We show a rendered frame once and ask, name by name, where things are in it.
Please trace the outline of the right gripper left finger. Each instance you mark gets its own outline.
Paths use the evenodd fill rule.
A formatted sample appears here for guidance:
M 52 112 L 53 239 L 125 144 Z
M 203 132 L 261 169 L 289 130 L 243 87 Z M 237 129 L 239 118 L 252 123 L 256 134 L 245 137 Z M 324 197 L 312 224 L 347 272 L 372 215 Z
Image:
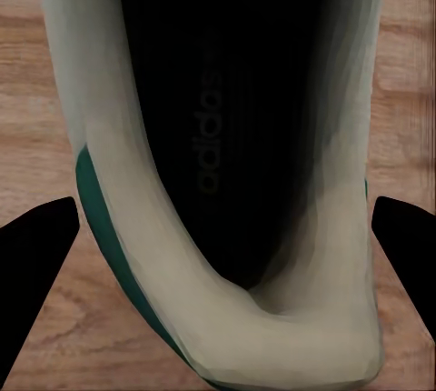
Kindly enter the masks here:
M 0 228 L 0 390 L 79 230 L 72 196 Z

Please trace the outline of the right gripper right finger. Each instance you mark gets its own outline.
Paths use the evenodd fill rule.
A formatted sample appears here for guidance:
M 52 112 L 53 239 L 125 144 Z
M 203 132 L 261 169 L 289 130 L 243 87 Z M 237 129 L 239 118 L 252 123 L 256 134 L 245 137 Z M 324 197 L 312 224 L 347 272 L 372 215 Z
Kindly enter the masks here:
M 380 196 L 372 231 L 436 343 L 436 216 Z

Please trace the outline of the gym shoe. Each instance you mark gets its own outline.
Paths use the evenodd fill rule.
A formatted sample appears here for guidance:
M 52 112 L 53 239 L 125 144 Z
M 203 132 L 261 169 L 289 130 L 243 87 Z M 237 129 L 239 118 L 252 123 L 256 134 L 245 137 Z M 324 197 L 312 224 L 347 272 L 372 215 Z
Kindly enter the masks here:
M 383 0 L 41 0 L 88 225 L 218 391 L 385 363 L 365 178 Z

